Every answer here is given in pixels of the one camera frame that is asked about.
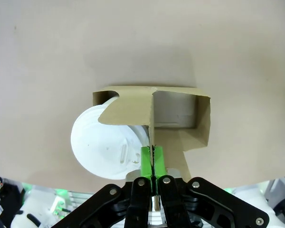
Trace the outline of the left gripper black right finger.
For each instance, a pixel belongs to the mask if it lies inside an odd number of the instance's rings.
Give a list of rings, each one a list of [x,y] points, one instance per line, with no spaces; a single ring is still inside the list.
[[[201,177],[185,182],[165,167],[163,149],[153,149],[157,194],[170,228],[193,228],[192,217],[215,228],[266,228],[269,215]]]

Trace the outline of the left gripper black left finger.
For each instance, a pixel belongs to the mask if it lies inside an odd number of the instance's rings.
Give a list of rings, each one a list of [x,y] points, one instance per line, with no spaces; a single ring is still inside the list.
[[[154,147],[141,148],[141,168],[123,187],[107,184],[54,225],[56,228],[110,228],[124,221],[125,228],[148,227],[154,193]]]

